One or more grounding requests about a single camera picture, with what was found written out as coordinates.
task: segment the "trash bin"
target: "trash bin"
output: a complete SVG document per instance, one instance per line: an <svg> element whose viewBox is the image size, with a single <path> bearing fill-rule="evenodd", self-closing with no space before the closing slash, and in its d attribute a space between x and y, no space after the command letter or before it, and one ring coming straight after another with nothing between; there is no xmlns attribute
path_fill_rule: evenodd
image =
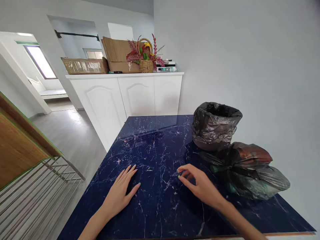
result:
<svg viewBox="0 0 320 240"><path fill-rule="evenodd" d="M193 114L194 143L206 151L215 151L231 142L242 113L233 107L215 102L202 103Z"/></svg>

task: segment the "cabinet door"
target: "cabinet door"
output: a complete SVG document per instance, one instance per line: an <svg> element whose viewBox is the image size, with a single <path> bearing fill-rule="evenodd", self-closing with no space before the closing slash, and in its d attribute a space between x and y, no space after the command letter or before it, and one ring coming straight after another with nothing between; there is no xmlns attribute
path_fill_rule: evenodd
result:
<svg viewBox="0 0 320 240"><path fill-rule="evenodd" d="M154 76L156 115L177 115L182 76Z"/></svg>
<svg viewBox="0 0 320 240"><path fill-rule="evenodd" d="M153 76L118 80L127 117L154 116Z"/></svg>
<svg viewBox="0 0 320 240"><path fill-rule="evenodd" d="M127 120L117 78L75 79L71 83L108 151Z"/></svg>

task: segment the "basket handle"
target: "basket handle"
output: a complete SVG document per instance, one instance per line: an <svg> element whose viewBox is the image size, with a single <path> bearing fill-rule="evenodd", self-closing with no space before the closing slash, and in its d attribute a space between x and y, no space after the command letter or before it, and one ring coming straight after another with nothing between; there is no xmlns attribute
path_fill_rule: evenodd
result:
<svg viewBox="0 0 320 240"><path fill-rule="evenodd" d="M140 45L140 42L142 41L142 40L146 40L149 44L150 44L150 49L151 49L151 55L152 55L152 53L153 53L153 49L152 49L152 44L151 44L151 42L148 40L148 39L146 39L146 38L141 38L140 40L139 40L139 42L137 43L137 45L138 45L138 54L139 54L139 56L141 56L141 54L140 54L140 48L139 48L139 45Z"/></svg>

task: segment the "wire shelf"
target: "wire shelf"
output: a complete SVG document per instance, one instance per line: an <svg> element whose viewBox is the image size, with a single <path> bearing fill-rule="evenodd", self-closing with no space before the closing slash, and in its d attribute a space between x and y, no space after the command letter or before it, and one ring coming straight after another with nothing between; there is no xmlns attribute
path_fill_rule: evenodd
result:
<svg viewBox="0 0 320 240"><path fill-rule="evenodd" d="M47 239L83 180L63 157L15 179L0 192L0 239Z"/></svg>

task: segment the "black plastic bag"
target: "black plastic bag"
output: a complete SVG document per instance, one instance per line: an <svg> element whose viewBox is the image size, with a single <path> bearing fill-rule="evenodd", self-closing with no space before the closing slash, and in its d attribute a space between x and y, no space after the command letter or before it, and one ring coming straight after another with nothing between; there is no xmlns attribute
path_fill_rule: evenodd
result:
<svg viewBox="0 0 320 240"><path fill-rule="evenodd" d="M215 102L202 103L193 114L194 143L207 151L227 146L241 118L242 113L236 108Z"/></svg>
<svg viewBox="0 0 320 240"><path fill-rule="evenodd" d="M268 200L290 187L289 180L269 166L270 154L255 144L234 142L221 151L201 152L200 156L212 164L210 170L223 178L231 193L253 200Z"/></svg>

